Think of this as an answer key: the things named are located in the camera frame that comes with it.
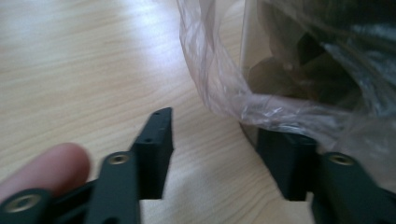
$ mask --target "metal rivet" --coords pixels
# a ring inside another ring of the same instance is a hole
[[[112,165],[123,164],[129,160],[129,156],[127,155],[115,155],[108,159],[108,163]]]
[[[332,155],[330,156],[330,161],[340,164],[340,165],[353,165],[353,160],[347,156],[342,155]]]
[[[29,194],[14,199],[6,205],[6,212],[17,213],[25,211],[40,202],[41,196],[38,194]]]

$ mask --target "black plastic part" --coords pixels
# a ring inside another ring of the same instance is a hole
[[[138,161],[140,199],[161,199],[173,152],[172,108],[151,115],[134,144]]]
[[[53,224],[82,223],[88,210],[88,202],[91,198],[95,181],[86,183],[84,186],[74,189],[65,195],[56,198],[49,214]]]
[[[14,194],[0,206],[1,224],[44,224],[47,207],[50,204],[50,192],[44,189],[27,189]]]
[[[334,162],[334,156],[353,163]],[[318,179],[324,190],[320,193],[326,195],[340,223],[396,223],[396,207],[391,198],[352,158],[326,153],[320,158]]]
[[[165,108],[151,115],[129,151],[105,158],[97,180],[54,199],[43,189],[17,193],[1,204],[0,224],[140,223],[139,200],[162,197],[173,150],[172,108]],[[34,207],[6,212],[9,202],[31,193],[41,198]]]
[[[315,195],[311,203],[311,209],[316,224],[337,223],[336,214],[328,204],[328,201],[320,199],[317,195]]]
[[[283,197],[304,201],[317,166],[315,140],[293,133],[259,129],[256,151],[271,172]]]
[[[85,223],[140,223],[136,167],[133,152],[117,152],[105,158],[92,192]]]
[[[325,53],[326,50],[318,44],[314,37],[305,34],[297,43],[297,52],[300,64],[306,64],[320,54]]]

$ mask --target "hand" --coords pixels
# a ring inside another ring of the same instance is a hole
[[[0,203],[24,189],[48,189],[56,197],[83,185],[90,173],[87,152],[79,145],[50,148],[0,184]]]

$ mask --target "wood grain surface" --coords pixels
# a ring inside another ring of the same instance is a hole
[[[235,26],[223,35],[238,34],[242,23],[226,21]],[[175,0],[1,1],[0,179],[62,142],[88,149],[95,178],[152,111],[172,106],[176,150],[164,199],[141,203],[144,223],[311,223],[308,203],[281,198],[238,122],[204,107],[178,26]]]

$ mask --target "clear plastic bag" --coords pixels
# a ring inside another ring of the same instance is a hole
[[[247,0],[239,66],[219,37],[235,2],[178,0],[182,48],[205,105],[310,136],[396,192],[396,2]]]

